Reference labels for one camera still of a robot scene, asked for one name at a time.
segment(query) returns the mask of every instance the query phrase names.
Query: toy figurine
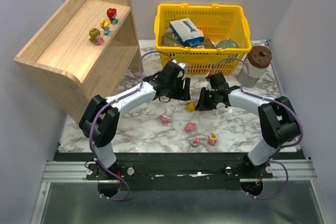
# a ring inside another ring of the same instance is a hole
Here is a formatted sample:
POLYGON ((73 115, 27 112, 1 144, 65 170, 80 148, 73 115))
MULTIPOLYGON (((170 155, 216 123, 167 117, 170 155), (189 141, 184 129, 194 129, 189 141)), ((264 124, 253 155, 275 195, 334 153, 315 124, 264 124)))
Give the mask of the toy figurine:
POLYGON ((111 24, 115 25, 118 23, 118 20, 115 18, 117 16, 117 9, 109 8, 106 12, 107 17, 110 19, 111 24))
POLYGON ((185 132, 192 132, 194 129, 196 129, 196 123, 187 123, 187 125, 184 128, 185 132))
POLYGON ((193 139, 193 141, 191 143, 191 146, 195 148, 195 147, 198 147, 200 144, 201 144, 201 142, 200 142, 199 138, 196 137, 196 138, 193 139))
POLYGON ((170 123, 170 117, 166 114, 160 115, 159 118, 162 124, 170 123))
POLYGON ((104 35, 109 36, 110 31, 110 22, 106 21, 104 18, 100 20, 100 27, 104 30, 104 35))
POLYGON ((185 107, 186 110, 189 112, 194 112, 195 111, 195 103, 190 101, 188 105, 185 107))
POLYGON ((100 37, 100 31, 97 28, 93 28, 89 31, 90 42, 94 43, 97 46, 100 46, 104 43, 103 38, 100 37))
POLYGON ((215 146, 217 143, 217 136, 214 133, 210 133, 210 136, 208 137, 208 144, 211 146, 215 146))

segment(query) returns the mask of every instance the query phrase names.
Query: yellow basket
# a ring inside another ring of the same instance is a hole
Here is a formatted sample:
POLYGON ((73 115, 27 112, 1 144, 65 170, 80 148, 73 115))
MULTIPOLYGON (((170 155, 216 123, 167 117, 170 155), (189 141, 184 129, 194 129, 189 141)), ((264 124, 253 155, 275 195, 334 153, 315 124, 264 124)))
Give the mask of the yellow basket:
MULTIPOLYGON (((207 74, 220 60, 227 57, 241 59, 251 51, 250 30, 242 7, 238 5, 192 6, 185 4, 162 4, 157 7, 155 18, 155 47, 167 52, 177 62, 188 63, 189 74, 207 74), (162 36, 169 22, 189 17, 191 21, 204 32, 210 40, 220 42, 231 39, 239 44, 239 48, 225 49, 194 49, 189 47, 164 47, 162 36)), ((170 60, 165 54, 160 54, 162 67, 170 60)), ((213 73, 231 74, 238 65, 237 60, 224 61, 213 73)))

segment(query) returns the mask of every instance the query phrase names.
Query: pink toy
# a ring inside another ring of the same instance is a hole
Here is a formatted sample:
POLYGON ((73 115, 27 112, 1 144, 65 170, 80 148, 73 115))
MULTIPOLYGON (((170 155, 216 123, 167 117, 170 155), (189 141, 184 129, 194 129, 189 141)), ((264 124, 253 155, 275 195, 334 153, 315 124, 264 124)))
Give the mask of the pink toy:
POLYGON ((200 144, 201 144, 201 142, 200 142, 199 138, 196 137, 196 138, 193 139, 193 142, 191 143, 191 146, 192 147, 198 147, 200 144))
POLYGON ((215 146, 217 143, 217 136, 214 133, 210 133, 210 136, 208 137, 208 144, 211 146, 215 146))
POLYGON ((170 117, 168 115, 163 114, 163 115, 160 115, 159 118, 160 118, 161 123, 163 124, 170 123, 170 117))
POLYGON ((184 131, 192 132, 194 129, 196 129, 196 123, 187 123, 187 125, 184 128, 184 131))

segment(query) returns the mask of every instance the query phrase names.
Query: green glass object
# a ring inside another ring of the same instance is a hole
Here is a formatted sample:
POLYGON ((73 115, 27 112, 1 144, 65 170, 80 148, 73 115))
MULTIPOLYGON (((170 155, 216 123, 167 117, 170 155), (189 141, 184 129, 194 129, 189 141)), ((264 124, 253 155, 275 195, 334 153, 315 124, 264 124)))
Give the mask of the green glass object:
POLYGON ((230 39, 225 39, 222 40, 220 42, 218 42, 218 44, 216 45, 216 48, 239 48, 239 45, 237 44, 237 42, 230 40, 230 39))

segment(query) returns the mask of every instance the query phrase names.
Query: marble surface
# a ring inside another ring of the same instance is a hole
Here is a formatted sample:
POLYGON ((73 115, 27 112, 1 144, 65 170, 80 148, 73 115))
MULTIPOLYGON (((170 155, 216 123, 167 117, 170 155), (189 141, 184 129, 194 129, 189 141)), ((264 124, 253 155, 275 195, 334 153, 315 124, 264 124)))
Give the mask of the marble surface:
MULTIPOLYGON (((264 45, 263 41, 253 41, 253 45, 264 45)), ((155 50, 154 40, 140 40, 141 52, 155 50)), ((151 54, 144 59, 144 76, 156 73, 162 69, 158 54, 151 54)), ((239 85, 237 75, 241 64, 233 74, 225 76, 230 86, 239 85)), ((189 75, 191 77, 191 99, 198 101, 201 87, 207 82, 204 75, 189 75)), ((127 70, 116 90, 116 94, 135 86, 140 80, 139 73, 127 70)), ((272 68, 269 67, 264 76, 251 92, 268 97, 278 97, 279 89, 272 68)), ((117 134, 112 145, 115 152, 248 152, 261 140, 259 118, 239 108, 225 108, 214 111, 186 111, 185 101, 171 100, 162 103, 155 100, 143 104, 124 115, 118 124, 117 134), (160 114, 171 117, 171 123, 161 124, 160 114), (196 130, 186 133, 186 123, 196 123, 196 130), (217 135, 217 143, 210 146, 207 137, 213 132, 217 135), (191 140, 200 138, 198 147, 191 147, 191 140)), ((287 148, 283 151, 295 151, 287 148)), ((83 136, 78 125, 68 116, 59 146, 60 152, 90 152, 89 142, 83 136)))

